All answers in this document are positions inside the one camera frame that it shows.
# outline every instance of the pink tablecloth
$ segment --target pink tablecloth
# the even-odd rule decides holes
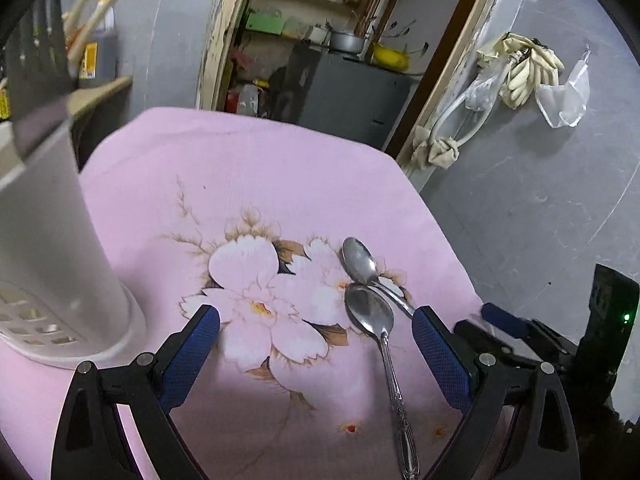
[[[172,411],[212,480],[399,478],[382,359],[346,316],[335,251],[361,239],[387,284],[450,327],[481,301],[391,158],[287,124],[158,108],[103,142],[82,183],[149,351],[202,302],[220,311],[219,345]],[[459,414],[399,310],[390,342],[426,472]],[[70,377],[0,345],[0,430],[34,480],[49,477]]]

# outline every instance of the screw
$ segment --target screw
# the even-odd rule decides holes
[[[87,373],[89,370],[91,370],[91,367],[93,366],[93,363],[91,361],[82,361],[79,365],[78,368],[76,368],[76,371],[78,373],[81,374],[85,374]]]
[[[540,369],[547,375],[551,375],[556,371],[554,366],[551,363],[547,363],[546,361],[540,363]]]
[[[493,366],[495,365],[495,357],[491,354],[480,354],[480,362],[484,366]]]
[[[140,366],[147,366],[151,364],[154,360],[154,355],[149,352],[145,352],[136,357],[136,363]]]

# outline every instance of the white plastic container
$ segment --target white plastic container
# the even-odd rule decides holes
[[[145,333],[95,233],[65,122],[0,174],[0,340],[43,364],[108,367],[128,364]]]
[[[327,32],[325,28],[312,25],[306,30],[305,40],[309,40],[313,44],[322,45],[326,39]]]

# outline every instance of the gray wall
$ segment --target gray wall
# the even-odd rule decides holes
[[[588,111],[551,129],[534,100],[499,105],[422,196],[485,301],[577,340],[596,262],[640,279],[640,68],[596,0],[527,0],[513,30],[561,57],[564,82],[588,43]],[[640,413],[636,327],[614,391]]]
[[[419,50],[425,41],[429,42],[427,54],[422,58],[412,56],[409,72],[424,72],[435,52],[445,28],[459,0],[398,0],[391,13],[388,24],[398,22],[398,26],[385,34],[399,32],[402,27],[417,20],[411,25],[411,31],[401,38],[383,38],[380,42],[385,46],[402,50],[405,44],[409,50]]]
[[[74,0],[63,0],[68,10]],[[154,106],[194,107],[212,0],[120,0],[120,75],[133,75],[120,123]]]

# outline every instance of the metal spoon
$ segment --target metal spoon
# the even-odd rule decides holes
[[[417,479],[420,464],[415,452],[414,434],[406,420],[404,402],[389,353],[388,340],[394,327],[394,313],[384,298],[367,285],[348,285],[344,291],[344,303],[355,320],[378,342],[389,387],[398,465],[404,480]]]
[[[349,237],[342,243],[342,266],[349,277],[356,283],[370,285],[380,290],[409,317],[414,315],[415,309],[404,298],[380,283],[378,267],[369,250],[357,238]]]

